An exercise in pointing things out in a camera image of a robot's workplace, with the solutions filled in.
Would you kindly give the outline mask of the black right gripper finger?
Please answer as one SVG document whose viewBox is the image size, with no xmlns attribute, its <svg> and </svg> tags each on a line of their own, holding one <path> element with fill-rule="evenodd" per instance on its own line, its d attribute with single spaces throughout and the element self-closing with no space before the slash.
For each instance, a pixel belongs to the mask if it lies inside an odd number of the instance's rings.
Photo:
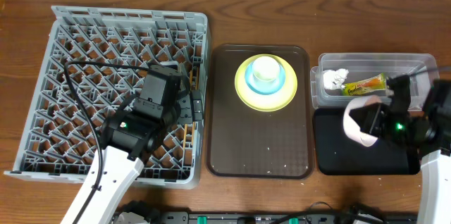
<svg viewBox="0 0 451 224">
<path fill-rule="evenodd" d="M 360 131 L 372 136 L 380 136 L 386 114 L 386 105 L 375 103 L 350 111 L 350 117 L 358 124 Z"/>
<path fill-rule="evenodd" d="M 400 75 L 397 77 L 389 77 L 386 80 L 386 86 L 393 92 L 389 96 L 391 99 L 390 110 L 393 113 L 408 112 L 411 103 L 410 76 Z"/>
</svg>

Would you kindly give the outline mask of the pink bowl with food scraps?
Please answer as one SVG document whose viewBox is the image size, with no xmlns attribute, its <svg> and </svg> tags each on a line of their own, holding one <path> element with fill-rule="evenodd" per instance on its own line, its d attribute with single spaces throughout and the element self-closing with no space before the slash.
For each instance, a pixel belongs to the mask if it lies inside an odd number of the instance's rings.
<svg viewBox="0 0 451 224">
<path fill-rule="evenodd" d="M 376 95 L 359 97 L 351 100 L 351 102 L 345 108 L 342 121 L 346 136 L 365 147 L 371 147 L 372 145 L 374 145 L 378 138 L 362 132 L 357 122 L 353 118 L 351 118 L 350 111 L 356 108 L 363 108 L 371 104 L 381 103 L 381 99 Z"/>
</svg>

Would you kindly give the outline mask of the yellow orange snack wrapper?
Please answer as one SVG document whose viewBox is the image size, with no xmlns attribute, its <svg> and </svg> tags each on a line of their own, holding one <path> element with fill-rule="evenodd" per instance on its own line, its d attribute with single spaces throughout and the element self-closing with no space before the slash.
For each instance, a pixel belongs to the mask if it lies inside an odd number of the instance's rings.
<svg viewBox="0 0 451 224">
<path fill-rule="evenodd" d="M 365 80 L 344 84 L 342 94 L 344 96 L 361 96 L 385 89 L 386 77 L 384 73 L 380 73 L 377 76 L 373 76 Z"/>
</svg>

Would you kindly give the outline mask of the white tissue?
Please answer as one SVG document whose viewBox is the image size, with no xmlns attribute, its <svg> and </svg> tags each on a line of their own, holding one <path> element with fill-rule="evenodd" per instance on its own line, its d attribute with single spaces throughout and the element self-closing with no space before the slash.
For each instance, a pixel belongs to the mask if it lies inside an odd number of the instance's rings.
<svg viewBox="0 0 451 224">
<path fill-rule="evenodd" d="M 341 68 L 338 70 L 323 71 L 323 87 L 326 90 L 336 90 L 345 87 L 344 82 L 347 79 L 349 70 Z"/>
</svg>

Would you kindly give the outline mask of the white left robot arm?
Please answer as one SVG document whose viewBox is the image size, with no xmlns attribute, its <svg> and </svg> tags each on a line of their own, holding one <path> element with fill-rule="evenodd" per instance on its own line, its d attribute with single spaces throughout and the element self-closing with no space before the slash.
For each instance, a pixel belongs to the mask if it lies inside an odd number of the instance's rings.
<svg viewBox="0 0 451 224">
<path fill-rule="evenodd" d="M 108 223 L 149 156 L 175 125 L 203 119 L 202 94 L 179 62 L 148 65 L 142 90 L 130 94 L 94 134 L 96 152 L 63 223 Z"/>
</svg>

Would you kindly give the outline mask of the clear plastic bin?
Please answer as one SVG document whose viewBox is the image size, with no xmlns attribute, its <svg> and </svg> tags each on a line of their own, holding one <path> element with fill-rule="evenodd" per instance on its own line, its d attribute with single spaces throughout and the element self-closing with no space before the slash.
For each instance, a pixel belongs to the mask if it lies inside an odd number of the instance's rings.
<svg viewBox="0 0 451 224">
<path fill-rule="evenodd" d="M 435 58 L 430 54 L 412 53 L 324 53 L 319 56 L 319 66 L 310 71 L 311 99 L 315 109 L 325 107 L 346 107 L 360 96 L 345 96 L 339 89 L 323 87 L 325 70 L 348 70 L 344 83 L 365 80 L 380 73 L 386 77 L 397 77 L 436 68 Z M 416 75 L 411 78 L 409 111 L 420 111 L 434 80 L 439 79 L 437 71 Z"/>
</svg>

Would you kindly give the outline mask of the black plastic tray bin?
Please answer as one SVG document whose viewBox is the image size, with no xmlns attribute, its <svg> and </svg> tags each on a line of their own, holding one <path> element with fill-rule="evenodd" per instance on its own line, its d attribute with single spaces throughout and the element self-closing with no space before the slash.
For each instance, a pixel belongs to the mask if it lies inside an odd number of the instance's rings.
<svg viewBox="0 0 451 224">
<path fill-rule="evenodd" d="M 365 147 L 349 139 L 342 126 L 343 108 L 319 108 L 313 117 L 316 156 L 325 175 L 416 175 L 418 154 L 382 140 Z"/>
</svg>

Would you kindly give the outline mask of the brown serving tray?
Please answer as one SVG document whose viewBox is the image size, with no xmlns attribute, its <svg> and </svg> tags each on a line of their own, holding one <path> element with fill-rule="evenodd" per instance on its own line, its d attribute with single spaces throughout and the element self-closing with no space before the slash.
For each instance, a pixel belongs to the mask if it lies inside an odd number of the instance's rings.
<svg viewBox="0 0 451 224">
<path fill-rule="evenodd" d="M 294 99 L 278 111 L 257 111 L 235 90 L 235 74 L 251 56 L 273 54 L 297 76 Z M 223 44 L 214 49 L 209 73 L 206 165 L 217 176 L 305 179 L 314 169 L 309 55 L 298 46 Z"/>
</svg>

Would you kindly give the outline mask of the light blue plastic bowl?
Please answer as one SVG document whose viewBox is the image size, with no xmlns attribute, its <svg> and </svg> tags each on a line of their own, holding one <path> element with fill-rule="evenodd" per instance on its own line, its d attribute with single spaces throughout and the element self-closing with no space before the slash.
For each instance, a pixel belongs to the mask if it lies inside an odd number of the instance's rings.
<svg viewBox="0 0 451 224">
<path fill-rule="evenodd" d="M 277 63 L 277 75 L 270 80 L 262 80 L 257 77 L 257 69 L 254 68 L 254 62 L 251 62 L 245 70 L 245 82 L 247 86 L 255 93 L 270 95 L 279 91 L 285 84 L 285 69 Z"/>
</svg>

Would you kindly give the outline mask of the white plastic cup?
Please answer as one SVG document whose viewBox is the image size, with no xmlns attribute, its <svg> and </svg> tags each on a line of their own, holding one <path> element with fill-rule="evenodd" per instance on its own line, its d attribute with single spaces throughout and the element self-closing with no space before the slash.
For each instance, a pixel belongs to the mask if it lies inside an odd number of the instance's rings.
<svg viewBox="0 0 451 224">
<path fill-rule="evenodd" d="M 270 56 L 260 56 L 252 64 L 253 76 L 263 82 L 273 82 L 280 74 L 280 66 Z"/>
</svg>

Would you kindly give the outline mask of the grey plastic dish rack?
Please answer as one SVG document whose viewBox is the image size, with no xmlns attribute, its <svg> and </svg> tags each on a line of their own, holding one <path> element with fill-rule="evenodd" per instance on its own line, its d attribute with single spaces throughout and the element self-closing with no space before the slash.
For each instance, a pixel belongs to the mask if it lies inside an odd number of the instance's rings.
<svg viewBox="0 0 451 224">
<path fill-rule="evenodd" d="M 8 176 L 38 182 L 81 183 L 94 160 L 91 124 L 100 127 L 130 94 L 141 91 L 143 68 L 177 61 L 187 76 L 199 66 L 203 103 L 211 35 L 196 12 L 54 6 L 38 81 Z M 137 185 L 192 189 L 201 173 L 204 119 L 168 130 Z"/>
</svg>

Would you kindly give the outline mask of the yellow plastic plate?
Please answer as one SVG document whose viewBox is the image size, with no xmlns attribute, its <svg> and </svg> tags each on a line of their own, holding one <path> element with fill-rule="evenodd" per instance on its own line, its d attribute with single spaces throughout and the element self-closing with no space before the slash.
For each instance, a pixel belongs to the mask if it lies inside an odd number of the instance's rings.
<svg viewBox="0 0 451 224">
<path fill-rule="evenodd" d="M 257 94 L 245 82 L 247 66 L 260 56 L 273 57 L 285 69 L 285 84 L 274 94 Z M 234 84 L 237 95 L 248 107 L 257 111 L 272 112 L 284 108 L 294 99 L 297 91 L 297 76 L 293 67 L 283 58 L 273 54 L 257 54 L 249 57 L 239 65 L 235 74 Z"/>
</svg>

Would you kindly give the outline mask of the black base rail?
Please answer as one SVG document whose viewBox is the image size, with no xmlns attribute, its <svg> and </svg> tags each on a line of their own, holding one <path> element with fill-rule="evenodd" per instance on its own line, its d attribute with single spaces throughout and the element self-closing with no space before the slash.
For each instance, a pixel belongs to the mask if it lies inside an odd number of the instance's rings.
<svg viewBox="0 0 451 224">
<path fill-rule="evenodd" d="M 370 218 L 377 223 L 415 224 L 417 217 L 410 213 L 383 213 L 375 208 L 363 204 L 353 204 L 345 212 L 346 216 L 335 216 L 325 213 L 304 214 L 294 216 L 290 214 L 270 213 L 193 213 L 186 211 L 160 211 L 152 208 L 143 201 L 131 201 L 114 213 L 110 220 L 113 224 L 159 223 L 159 224 L 238 224 L 255 223 L 269 224 L 283 218 L 288 224 L 339 224 L 360 223 L 353 216 Z"/>
</svg>

